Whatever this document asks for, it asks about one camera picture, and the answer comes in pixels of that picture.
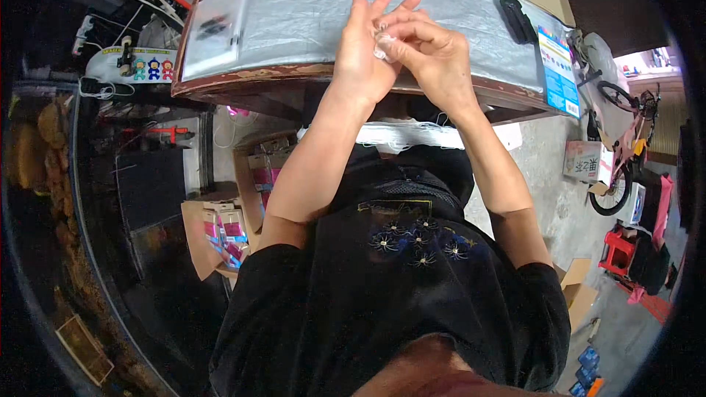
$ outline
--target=concrete floor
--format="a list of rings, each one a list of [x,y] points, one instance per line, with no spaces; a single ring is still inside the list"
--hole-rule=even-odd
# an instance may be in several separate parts
[[[606,133],[612,138],[619,137],[629,125],[631,116],[603,101],[591,84],[582,88],[583,108],[586,107],[586,99],[595,102],[603,115]],[[225,107],[220,107],[214,120],[216,143],[232,145],[250,132],[277,132],[298,127],[283,119],[261,114],[256,117],[250,115],[248,118],[239,118],[235,123],[228,117]],[[575,257],[588,257],[594,262],[585,283],[596,288],[599,295],[585,324],[595,316],[602,319],[593,340],[593,346],[601,356],[599,372],[606,379],[599,397],[616,396],[642,364],[662,328],[640,304],[627,305],[627,294],[598,269],[603,238],[606,231],[612,228],[615,219],[600,216],[593,210],[586,196],[587,185],[562,176],[564,144],[567,139],[581,139],[585,136],[585,121],[586,117],[581,122],[568,117],[554,117],[520,123],[523,145],[510,153],[532,192],[539,228],[555,263],[567,269]],[[233,181],[230,148],[214,146],[213,155],[215,180]],[[675,178],[673,167],[658,164],[650,166],[657,172],[668,171]],[[492,235],[488,213],[477,190],[464,212],[468,221]],[[678,210],[675,205],[670,212],[665,239],[672,261],[678,267],[686,235],[678,228]],[[660,296],[668,299],[668,293]],[[574,373],[578,369],[577,357],[587,346],[589,331],[590,328],[585,326],[573,334],[567,367],[556,387],[557,392],[567,393],[576,382]]]

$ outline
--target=embroidered flower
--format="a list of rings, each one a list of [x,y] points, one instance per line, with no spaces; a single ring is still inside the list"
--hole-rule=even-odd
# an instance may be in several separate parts
[[[444,253],[448,254],[449,257],[452,260],[467,260],[468,256],[466,255],[466,250],[463,248],[463,245],[459,245],[458,243],[448,243],[443,249]]]
[[[418,260],[415,260],[412,265],[413,267],[425,267],[432,265],[436,261],[436,257],[432,253],[424,253]]]
[[[397,251],[397,240],[389,233],[378,233],[370,239],[370,245],[377,251]]]
[[[391,221],[383,227],[383,230],[396,236],[402,236],[408,233],[407,228],[398,224],[397,221]]]
[[[417,219],[416,225],[417,228],[420,228],[422,230],[436,230],[439,226],[438,222],[436,222],[436,219],[432,218],[431,216],[422,216],[421,218]]]
[[[414,243],[415,248],[421,249],[424,245],[428,244],[429,239],[422,230],[416,230],[411,241]]]

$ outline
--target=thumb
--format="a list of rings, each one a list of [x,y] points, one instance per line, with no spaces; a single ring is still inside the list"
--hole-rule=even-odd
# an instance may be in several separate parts
[[[425,55],[414,49],[410,44],[383,33],[378,39],[378,46],[388,57],[400,62],[412,70],[424,61]]]

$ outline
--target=bicycle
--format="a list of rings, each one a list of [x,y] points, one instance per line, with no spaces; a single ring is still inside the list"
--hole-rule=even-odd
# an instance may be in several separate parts
[[[610,82],[599,82],[597,86],[606,100],[635,116],[630,127],[613,145],[614,161],[610,187],[603,195],[596,195],[593,192],[588,194],[596,212],[603,216],[611,216],[618,213],[628,202],[632,189],[632,176],[642,172],[647,158],[646,149],[651,144],[655,133],[657,107],[662,97],[659,94],[659,83],[656,96],[650,91],[644,91],[639,97],[632,97],[620,86]],[[646,139],[641,139],[640,135],[646,121],[650,122],[649,134]],[[595,112],[591,111],[587,127],[589,140],[600,141],[593,133],[597,132],[598,127]]]

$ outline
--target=plastic stool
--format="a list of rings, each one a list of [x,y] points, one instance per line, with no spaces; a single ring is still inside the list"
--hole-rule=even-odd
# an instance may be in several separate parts
[[[623,239],[622,229],[606,233],[604,242],[608,246],[608,254],[605,260],[598,263],[598,267],[618,276],[627,276],[632,257],[635,255],[635,244]]]

